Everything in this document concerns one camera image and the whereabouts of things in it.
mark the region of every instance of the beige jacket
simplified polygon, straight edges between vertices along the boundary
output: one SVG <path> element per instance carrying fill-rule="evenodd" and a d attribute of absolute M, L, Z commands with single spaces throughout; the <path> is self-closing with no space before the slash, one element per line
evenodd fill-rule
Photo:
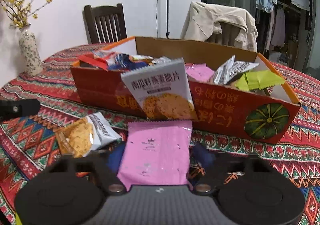
<path fill-rule="evenodd" d="M 243 8 L 191 2 L 180 38 L 209 39 L 256 52 L 258 31 L 254 24 L 254 17 Z"/>

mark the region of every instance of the pink snack package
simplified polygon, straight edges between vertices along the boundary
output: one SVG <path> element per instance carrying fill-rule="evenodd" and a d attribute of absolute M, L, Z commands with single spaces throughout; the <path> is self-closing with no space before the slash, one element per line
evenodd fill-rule
<path fill-rule="evenodd" d="M 214 75 L 214 71 L 207 67 L 205 63 L 188 65 L 185 68 L 189 77 L 200 82 L 208 82 Z"/>
<path fill-rule="evenodd" d="M 130 122 L 118 172 L 127 191 L 131 185 L 187 184 L 190 165 L 190 120 Z"/>

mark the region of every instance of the table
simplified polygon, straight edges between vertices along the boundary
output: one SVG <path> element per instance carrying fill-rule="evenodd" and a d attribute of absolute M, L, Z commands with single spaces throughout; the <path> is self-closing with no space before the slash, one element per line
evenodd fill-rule
<path fill-rule="evenodd" d="M 44 61 L 44 71 L 35 77 L 19 75 L 0 90 L 7 100 L 37 98 L 41 109 L 35 116 L 0 124 L 0 210 L 15 223 L 13 200 L 19 189 L 60 157 L 54 136 L 87 114 L 101 111 L 125 140 L 127 123 L 139 118 L 89 107 L 81 103 L 69 65 L 77 56 L 104 45 L 85 45 L 60 51 Z M 300 224 L 320 224 L 320 81 L 275 64 L 302 102 L 297 117 L 277 145 L 194 130 L 192 140 L 235 154 L 255 152 L 303 192 L 306 206 Z M 190 178 L 203 169 L 191 164 Z"/>

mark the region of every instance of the red cardboard box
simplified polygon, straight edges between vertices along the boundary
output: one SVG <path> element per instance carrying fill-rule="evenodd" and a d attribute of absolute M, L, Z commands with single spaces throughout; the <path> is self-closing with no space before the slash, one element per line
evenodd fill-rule
<path fill-rule="evenodd" d="M 186 63 L 206 63 L 213 70 L 236 55 L 236 61 L 260 63 L 254 71 L 270 69 L 280 75 L 260 53 L 199 41 L 130 37 L 104 50 L 172 59 L 183 57 Z M 79 61 L 75 62 L 71 72 L 83 103 L 145 117 L 124 86 L 120 72 L 79 65 Z M 275 86 L 270 96 L 195 81 L 189 81 L 189 86 L 199 119 L 193 122 L 193 127 L 213 133 L 277 143 L 300 108 L 287 83 Z"/>

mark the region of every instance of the pumpkin illustration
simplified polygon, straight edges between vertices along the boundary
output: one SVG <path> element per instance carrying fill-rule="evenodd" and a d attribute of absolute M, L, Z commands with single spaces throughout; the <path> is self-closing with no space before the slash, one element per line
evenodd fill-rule
<path fill-rule="evenodd" d="M 282 104 L 264 104 L 247 116 L 244 131 L 253 139 L 268 139 L 283 130 L 289 117 L 289 111 Z"/>

